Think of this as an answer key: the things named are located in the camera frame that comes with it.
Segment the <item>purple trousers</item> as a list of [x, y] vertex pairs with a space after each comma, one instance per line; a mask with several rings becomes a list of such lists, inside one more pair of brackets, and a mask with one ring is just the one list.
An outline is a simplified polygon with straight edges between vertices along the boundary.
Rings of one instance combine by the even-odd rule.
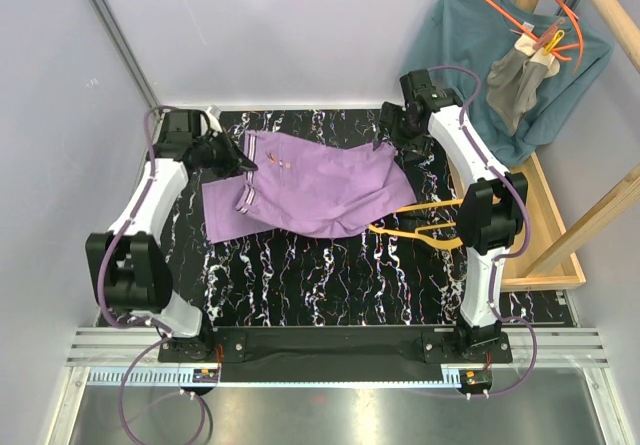
[[250, 131], [244, 153], [256, 170], [202, 187], [212, 244], [273, 229], [318, 239], [353, 237], [416, 201], [388, 143], [340, 149]]

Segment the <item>yellow plastic hanger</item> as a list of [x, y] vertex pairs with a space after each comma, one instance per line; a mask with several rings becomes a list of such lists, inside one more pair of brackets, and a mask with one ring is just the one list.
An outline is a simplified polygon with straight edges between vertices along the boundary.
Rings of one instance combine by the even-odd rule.
[[[463, 202], [462, 199], [452, 199], [452, 200], [445, 200], [445, 201], [439, 201], [439, 202], [421, 203], [421, 204], [402, 207], [400, 209], [397, 209], [396, 213], [408, 213], [408, 212], [427, 210], [427, 209], [433, 209], [433, 208], [449, 207], [449, 206], [461, 205], [462, 202]], [[370, 225], [369, 230], [379, 235], [389, 235], [396, 238], [407, 238], [412, 240], [418, 240], [430, 246], [431, 248], [438, 249], [438, 250], [451, 251], [463, 246], [463, 242], [459, 237], [448, 238], [448, 239], [437, 239], [437, 238], [427, 236], [426, 234], [424, 234], [424, 231], [437, 230], [442, 228], [453, 228], [455, 226], [456, 226], [455, 222], [450, 222], [445, 224], [421, 226], [421, 227], [417, 227], [413, 232], [406, 232], [401, 230], [385, 229], [385, 228], [377, 227], [375, 225]]]

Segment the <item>orange plastic hanger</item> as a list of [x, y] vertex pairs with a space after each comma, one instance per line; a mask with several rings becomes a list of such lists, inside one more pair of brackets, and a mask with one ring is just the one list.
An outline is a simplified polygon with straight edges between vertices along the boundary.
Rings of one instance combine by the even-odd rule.
[[[579, 24], [565, 1], [553, 1], [566, 14], [568, 23], [561, 27], [565, 37], [547, 57], [565, 70], [573, 67], [573, 73], [578, 75], [585, 68], [582, 59], [590, 47], [588, 27]], [[430, 12], [427, 33], [430, 46], [438, 54], [435, 61], [488, 71], [491, 63], [507, 53], [517, 39], [537, 41], [553, 27], [554, 16], [537, 15], [534, 9], [518, 0], [437, 0]]]

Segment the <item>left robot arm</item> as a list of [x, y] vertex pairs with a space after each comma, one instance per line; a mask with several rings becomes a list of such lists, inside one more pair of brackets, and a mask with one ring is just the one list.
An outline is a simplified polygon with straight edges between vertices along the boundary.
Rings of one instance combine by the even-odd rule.
[[228, 178], [257, 167], [212, 108], [156, 106], [147, 111], [143, 130], [146, 156], [139, 184], [109, 229], [90, 234], [85, 243], [96, 302], [116, 329], [150, 327], [171, 352], [193, 361], [222, 359], [224, 348], [204, 313], [174, 289], [161, 235], [195, 172]]

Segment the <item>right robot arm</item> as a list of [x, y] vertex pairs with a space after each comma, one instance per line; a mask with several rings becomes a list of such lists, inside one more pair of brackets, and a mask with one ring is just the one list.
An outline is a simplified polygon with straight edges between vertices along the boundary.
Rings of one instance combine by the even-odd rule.
[[424, 335], [425, 360], [507, 364], [512, 353], [502, 330], [499, 295], [505, 263], [513, 255], [511, 246], [519, 234], [531, 232], [527, 178], [509, 172], [495, 158], [471, 125], [468, 103], [452, 89], [437, 88], [428, 70], [403, 75], [400, 86], [404, 103], [383, 104], [380, 128], [398, 149], [414, 154], [435, 140], [465, 189], [451, 225], [454, 238], [433, 239], [422, 228], [408, 235], [433, 248], [465, 247], [467, 256], [464, 296], [454, 329]]

